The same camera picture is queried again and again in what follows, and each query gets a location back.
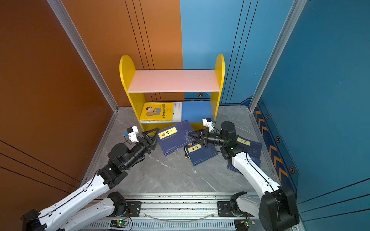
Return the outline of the navy book yellow label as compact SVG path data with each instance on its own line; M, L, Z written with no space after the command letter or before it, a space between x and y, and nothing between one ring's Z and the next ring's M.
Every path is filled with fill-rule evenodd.
M193 131L194 129L187 120L159 131L157 141L164 156L166 157L192 143L194 139L189 137L188 134Z

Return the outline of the white La Dame book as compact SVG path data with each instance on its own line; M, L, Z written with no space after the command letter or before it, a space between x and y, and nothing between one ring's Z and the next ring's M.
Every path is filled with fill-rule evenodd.
M178 123L182 121L182 102L163 102L163 103L174 103L173 117L172 121L142 121L142 124L149 123Z

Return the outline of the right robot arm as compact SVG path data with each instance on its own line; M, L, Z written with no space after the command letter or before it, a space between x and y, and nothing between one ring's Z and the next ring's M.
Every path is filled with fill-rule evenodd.
M213 122L204 119L205 129L189 132L188 136L200 145L219 146L222 156L235 167L255 189L258 198L247 193L236 193L230 204L234 214L257 216L267 231L285 231L300 222L296 196L289 187L283 187L267 174L250 157L246 143L237 136L234 123L225 121L219 133Z

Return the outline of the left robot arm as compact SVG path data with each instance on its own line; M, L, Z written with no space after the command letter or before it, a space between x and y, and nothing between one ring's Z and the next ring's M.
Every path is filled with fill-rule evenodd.
M142 162L157 145L159 129L155 128L137 136L128 128L128 136L134 144L128 148L125 143L113 146L108 154L108 164L99 169L92 179L54 205L38 212L31 210L21 217L24 231L67 231L78 230L97 219L117 213L124 214L128 205L119 192L110 193L105 200L85 208L92 200L116 187L128 175L128 170Z

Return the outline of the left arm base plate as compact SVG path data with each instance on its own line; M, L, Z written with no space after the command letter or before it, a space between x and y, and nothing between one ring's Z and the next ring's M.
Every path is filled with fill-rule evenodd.
M139 217L141 211L141 201L129 201L116 206L111 214L112 217Z

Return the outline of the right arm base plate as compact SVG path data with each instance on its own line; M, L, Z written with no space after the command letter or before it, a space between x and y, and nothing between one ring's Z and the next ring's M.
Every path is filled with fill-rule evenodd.
M230 201L218 201L217 212L219 217L238 217L233 211Z

